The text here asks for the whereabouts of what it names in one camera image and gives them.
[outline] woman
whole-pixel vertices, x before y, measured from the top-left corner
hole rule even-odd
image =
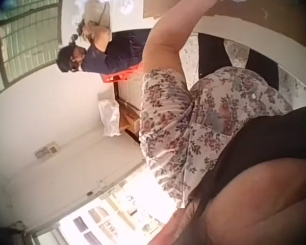
[[[89,22],[78,32],[90,42],[86,50],[75,40],[59,50],[57,65],[62,72],[86,71],[109,75],[138,65],[149,30],[132,30],[112,34],[106,27]]]
[[[306,109],[283,116],[291,107],[276,90],[276,77],[222,68],[224,59],[214,56],[207,76],[187,90],[179,51],[216,2],[181,0],[158,21],[144,48],[142,151],[162,187],[186,207],[151,243],[302,244],[306,125],[299,122],[306,123]],[[224,54],[214,38],[210,44]],[[259,73],[268,70],[256,60],[248,64]],[[286,138],[291,130],[296,134]],[[291,144],[282,149],[279,142]]]

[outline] white wall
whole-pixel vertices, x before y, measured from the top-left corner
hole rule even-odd
[[[30,230],[62,218],[88,200],[86,193],[107,189],[142,159],[128,135],[103,137],[94,129],[9,183],[16,218]]]
[[[7,179],[38,164],[34,152],[59,146],[100,124],[98,99],[113,98],[98,74],[42,69],[0,95],[0,174]]]
[[[0,227],[6,227],[16,221],[11,196],[0,186]]]

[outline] window frame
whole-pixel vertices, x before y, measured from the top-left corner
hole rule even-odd
[[[19,15],[16,15],[16,16],[13,16],[11,18],[8,18],[8,19],[4,19],[4,20],[0,20],[0,27],[1,26],[4,26],[6,24],[9,24],[9,23],[12,23],[16,20],[19,20],[21,18],[24,18],[28,15],[31,15],[31,14],[34,14],[34,13],[37,13],[37,12],[40,12],[40,11],[43,11],[43,10],[46,10],[46,9],[50,9],[50,8],[58,8],[58,17],[57,17],[57,36],[58,36],[58,44],[61,45],[62,44],[62,36],[61,36],[61,14],[62,14],[62,1],[63,0],[58,0],[57,3],[55,4],[49,4],[49,5],[45,5],[45,6],[42,6],[42,7],[39,7],[39,8],[36,8],[36,9],[31,9],[25,13],[22,13],[22,14],[19,14]],[[4,85],[4,89],[0,91],[0,94],[4,91],[6,91],[6,89],[8,89],[9,87],[13,86],[14,84],[16,84],[18,81],[22,80],[23,78],[29,76],[30,74],[33,74],[43,68],[46,68],[50,65],[53,65],[55,64],[55,60],[52,60],[50,62],[47,62],[45,64],[42,64],[28,72],[25,72],[23,73],[21,76],[19,76],[18,78],[12,80],[11,82],[9,82],[8,80],[8,76],[7,76],[7,73],[6,73],[6,69],[5,69],[5,63],[4,63],[4,59],[3,59],[3,54],[2,54],[2,41],[0,39],[0,74],[1,74],[1,78],[2,78],[2,81],[3,81],[3,85]]]

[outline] floor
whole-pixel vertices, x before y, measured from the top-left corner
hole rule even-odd
[[[228,56],[233,66],[245,67],[249,48],[232,41],[224,42]],[[198,39],[192,34],[181,51],[188,89],[198,81]],[[140,108],[142,97],[142,74],[135,74],[131,80],[119,83],[119,95],[122,99]],[[293,106],[294,109],[306,106],[306,87],[279,67],[279,91]]]

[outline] cardboard box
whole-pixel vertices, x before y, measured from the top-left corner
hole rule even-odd
[[[123,130],[128,129],[133,134],[138,135],[140,127],[140,117],[138,113],[130,106],[127,106],[120,101],[118,102],[120,110],[120,124],[121,120],[123,120],[123,125],[128,124],[128,127],[124,127]]]

